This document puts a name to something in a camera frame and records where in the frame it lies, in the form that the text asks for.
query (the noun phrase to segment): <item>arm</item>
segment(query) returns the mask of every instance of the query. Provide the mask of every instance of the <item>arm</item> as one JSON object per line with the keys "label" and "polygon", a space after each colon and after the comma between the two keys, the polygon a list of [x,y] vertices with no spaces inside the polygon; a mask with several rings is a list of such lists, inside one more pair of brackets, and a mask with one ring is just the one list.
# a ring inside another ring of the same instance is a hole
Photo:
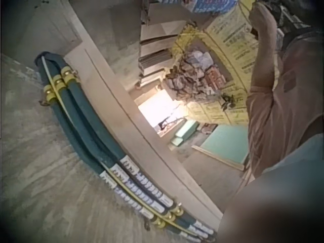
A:
{"label": "arm", "polygon": [[261,3],[253,5],[249,18],[259,36],[259,49],[252,72],[251,87],[272,89],[277,24],[269,10]]}

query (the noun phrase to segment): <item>sleeve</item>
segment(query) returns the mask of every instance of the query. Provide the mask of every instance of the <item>sleeve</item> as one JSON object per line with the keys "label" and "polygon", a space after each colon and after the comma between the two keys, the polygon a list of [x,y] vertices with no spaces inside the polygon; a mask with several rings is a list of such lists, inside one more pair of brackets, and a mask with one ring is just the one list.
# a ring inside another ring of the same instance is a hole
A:
{"label": "sleeve", "polygon": [[247,97],[247,110],[249,153],[252,163],[260,158],[264,126],[269,119],[272,106],[273,92],[271,88],[251,87]]}

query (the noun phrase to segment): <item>pink shirt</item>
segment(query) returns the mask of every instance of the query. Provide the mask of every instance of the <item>pink shirt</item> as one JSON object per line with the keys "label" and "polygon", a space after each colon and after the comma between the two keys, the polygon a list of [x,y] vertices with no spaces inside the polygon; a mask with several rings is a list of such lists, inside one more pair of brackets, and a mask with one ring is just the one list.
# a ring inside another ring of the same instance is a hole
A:
{"label": "pink shirt", "polygon": [[322,36],[293,40],[282,63],[276,88],[251,87],[247,98],[255,177],[297,149],[306,129],[323,115]]}

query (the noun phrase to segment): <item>stacked wooden board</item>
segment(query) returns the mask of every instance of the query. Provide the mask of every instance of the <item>stacked wooden board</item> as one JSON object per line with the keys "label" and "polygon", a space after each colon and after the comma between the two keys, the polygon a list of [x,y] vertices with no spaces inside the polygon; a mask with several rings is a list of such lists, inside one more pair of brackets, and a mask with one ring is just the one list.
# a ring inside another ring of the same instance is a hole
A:
{"label": "stacked wooden board", "polygon": [[140,83],[161,80],[165,68],[173,64],[169,49],[177,36],[190,22],[203,26],[210,19],[210,14],[191,13],[180,4],[161,4],[158,1],[143,0],[141,14],[141,37],[139,67],[142,71]]}

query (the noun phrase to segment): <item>hose bundle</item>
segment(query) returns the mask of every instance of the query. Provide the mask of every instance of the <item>hose bundle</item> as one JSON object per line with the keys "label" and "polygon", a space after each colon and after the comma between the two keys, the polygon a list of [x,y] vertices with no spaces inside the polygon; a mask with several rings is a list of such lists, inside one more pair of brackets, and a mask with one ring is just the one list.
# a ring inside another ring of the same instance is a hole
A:
{"label": "hose bundle", "polygon": [[86,98],[71,67],[57,54],[37,56],[47,102],[72,147],[109,187],[159,228],[193,242],[212,242],[216,233],[185,212],[155,186],[123,151]]}

